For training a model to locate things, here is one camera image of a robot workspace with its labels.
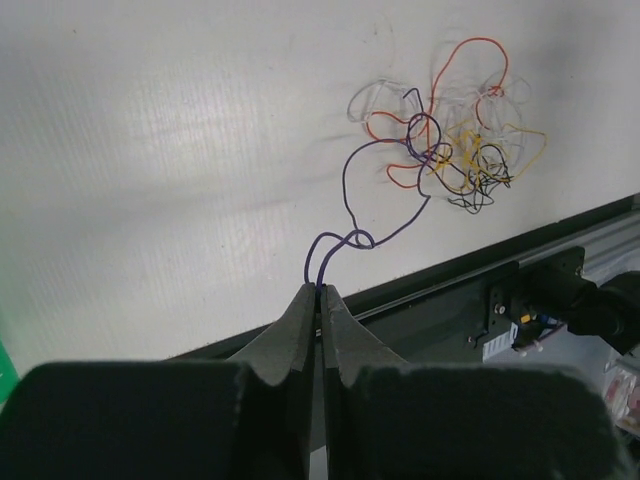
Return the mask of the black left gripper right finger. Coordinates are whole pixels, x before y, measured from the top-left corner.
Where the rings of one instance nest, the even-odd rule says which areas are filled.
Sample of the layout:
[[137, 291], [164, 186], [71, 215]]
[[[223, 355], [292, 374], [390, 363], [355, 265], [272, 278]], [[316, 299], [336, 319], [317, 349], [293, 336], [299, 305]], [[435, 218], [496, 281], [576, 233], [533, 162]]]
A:
[[328, 477], [367, 479], [372, 430], [359, 378], [406, 361], [353, 317], [335, 286], [321, 288], [319, 306]]

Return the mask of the green plastic compartment tray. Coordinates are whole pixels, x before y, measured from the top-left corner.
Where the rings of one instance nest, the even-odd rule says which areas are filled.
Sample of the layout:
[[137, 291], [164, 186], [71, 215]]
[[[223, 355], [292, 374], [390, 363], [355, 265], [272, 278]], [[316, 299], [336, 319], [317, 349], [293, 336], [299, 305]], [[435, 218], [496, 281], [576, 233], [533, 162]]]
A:
[[19, 382], [19, 375], [3, 343], [0, 342], [0, 402], [4, 403]]

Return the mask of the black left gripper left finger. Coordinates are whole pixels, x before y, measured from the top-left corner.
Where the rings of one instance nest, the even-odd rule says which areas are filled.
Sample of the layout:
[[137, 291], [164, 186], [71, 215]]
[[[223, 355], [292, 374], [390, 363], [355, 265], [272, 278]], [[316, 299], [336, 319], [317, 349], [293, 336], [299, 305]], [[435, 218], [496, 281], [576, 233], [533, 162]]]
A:
[[307, 479], [315, 366], [316, 287], [229, 358], [243, 367], [235, 479]]

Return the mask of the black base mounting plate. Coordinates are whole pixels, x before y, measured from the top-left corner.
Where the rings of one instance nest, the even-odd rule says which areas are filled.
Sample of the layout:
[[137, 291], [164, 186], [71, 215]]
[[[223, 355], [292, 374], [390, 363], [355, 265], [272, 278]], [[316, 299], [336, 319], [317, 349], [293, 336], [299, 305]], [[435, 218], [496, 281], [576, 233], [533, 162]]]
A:
[[[570, 333], [532, 306], [527, 286], [533, 275], [551, 268], [601, 285], [638, 270], [603, 281], [596, 276], [599, 263], [638, 250], [639, 204], [630, 197], [341, 297], [406, 363], [479, 364], [502, 349], [529, 351]], [[314, 344], [322, 358], [319, 294], [327, 284], [306, 283], [316, 287]]]

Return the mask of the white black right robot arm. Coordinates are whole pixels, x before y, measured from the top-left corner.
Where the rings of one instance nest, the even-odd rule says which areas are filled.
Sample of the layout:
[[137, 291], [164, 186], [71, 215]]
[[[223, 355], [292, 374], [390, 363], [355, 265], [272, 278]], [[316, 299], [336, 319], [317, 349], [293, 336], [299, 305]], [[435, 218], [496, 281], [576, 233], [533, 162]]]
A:
[[619, 354], [639, 345], [639, 273], [628, 271], [598, 285], [556, 269], [529, 280], [532, 306], [566, 324], [574, 335], [598, 336]]

